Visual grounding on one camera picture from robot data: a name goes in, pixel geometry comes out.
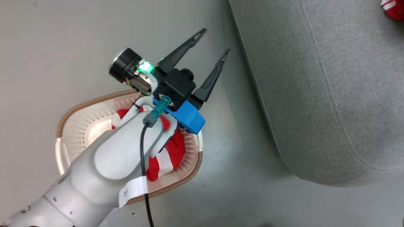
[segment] white label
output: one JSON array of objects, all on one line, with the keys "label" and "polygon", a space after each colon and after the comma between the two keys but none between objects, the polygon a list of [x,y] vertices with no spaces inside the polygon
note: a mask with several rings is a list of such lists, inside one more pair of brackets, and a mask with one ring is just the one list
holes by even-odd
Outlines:
[{"label": "white label", "polygon": [[119,208],[125,206],[130,199],[148,192],[146,176],[129,181],[126,186],[119,191]]}]

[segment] screw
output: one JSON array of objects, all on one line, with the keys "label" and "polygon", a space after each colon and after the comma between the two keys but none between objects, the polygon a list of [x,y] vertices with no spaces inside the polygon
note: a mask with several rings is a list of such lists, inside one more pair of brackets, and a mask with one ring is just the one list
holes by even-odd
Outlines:
[{"label": "screw", "polygon": [[[162,99],[162,98],[163,98],[163,96],[164,96],[163,94],[158,94],[158,97],[159,97],[160,99]],[[172,106],[174,106],[174,103],[173,103],[173,102],[171,102],[171,103],[169,104],[169,106],[171,106],[171,107],[172,107]]]},{"label": "screw", "polygon": [[25,207],[24,210],[21,211],[21,213],[25,214],[26,212],[28,212],[30,210],[31,210],[31,206],[27,206],[27,207]]}]

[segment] brown basket rim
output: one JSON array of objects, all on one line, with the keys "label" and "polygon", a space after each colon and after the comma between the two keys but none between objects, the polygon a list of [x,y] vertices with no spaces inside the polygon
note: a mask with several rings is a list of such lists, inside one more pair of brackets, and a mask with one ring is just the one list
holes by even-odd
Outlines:
[{"label": "brown basket rim", "polygon": [[[63,127],[64,127],[66,121],[76,111],[78,111],[80,109],[83,109],[83,108],[86,108],[88,106],[91,106],[93,104],[108,100],[108,99],[113,99],[113,98],[117,98],[117,97],[124,96],[124,95],[129,95],[129,94],[134,94],[134,93],[137,93],[137,91],[135,89],[119,91],[119,92],[115,92],[115,93],[112,93],[112,94],[109,94],[109,95],[104,95],[104,96],[101,96],[99,98],[96,98],[96,99],[81,103],[81,104],[69,109],[65,113],[65,115],[63,115],[62,119],[60,120],[60,122],[59,122],[59,124],[57,126],[56,138],[61,138],[62,137],[62,130],[63,130]],[[202,164],[202,157],[203,157],[202,151],[198,152],[198,161],[196,163],[196,166],[193,169],[193,171],[186,178],[184,178],[184,179],[182,179],[182,180],[180,180],[180,181],[178,181],[178,182],[176,182],[174,184],[165,186],[165,187],[163,187],[163,188],[161,188],[159,190],[156,190],[154,192],[149,193],[149,197],[154,197],[154,196],[163,194],[164,192],[170,191],[170,190],[172,190],[172,189],[174,189],[174,188],[176,188],[176,187],[178,187],[180,185],[185,184],[189,180],[191,180],[196,175],[196,173],[198,172],[198,170],[199,170],[199,168],[200,168],[200,166]],[[132,203],[135,203],[135,202],[139,202],[139,201],[142,201],[144,199],[145,199],[144,196],[139,196],[139,197],[136,197],[136,198],[133,198],[133,199],[129,200],[126,205],[129,205],[129,204],[132,204]]]}]

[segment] cable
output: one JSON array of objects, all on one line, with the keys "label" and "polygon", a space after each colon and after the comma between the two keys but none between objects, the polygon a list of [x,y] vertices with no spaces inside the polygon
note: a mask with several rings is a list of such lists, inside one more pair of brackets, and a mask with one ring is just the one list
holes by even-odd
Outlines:
[{"label": "cable", "polygon": [[[145,139],[145,132],[146,129],[148,128],[149,123],[146,122],[145,126],[143,127],[142,134],[140,135],[140,167],[142,169],[142,176],[146,176],[146,168],[145,168],[145,156],[144,156],[144,147],[143,147],[143,142]],[[149,224],[150,227],[154,227],[153,224],[153,219],[152,219],[152,213],[150,212],[150,204],[149,204],[149,194],[145,194],[145,202],[146,202],[146,211],[147,211],[147,217],[149,218]]]}]

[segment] perforated basket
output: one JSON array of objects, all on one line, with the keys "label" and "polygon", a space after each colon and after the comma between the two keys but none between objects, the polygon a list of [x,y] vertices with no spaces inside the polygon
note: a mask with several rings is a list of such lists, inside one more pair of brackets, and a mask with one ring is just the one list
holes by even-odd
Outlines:
[{"label": "perforated basket", "polygon": [[[140,93],[127,90],[106,95],[71,108],[59,122],[55,146],[56,162],[62,175],[95,139],[111,130],[111,115],[119,109],[128,109]],[[195,176],[202,163],[202,135],[182,131],[185,156],[176,170],[154,182],[148,182],[149,196],[153,197],[176,188]],[[144,199],[139,196],[127,204]]]}]

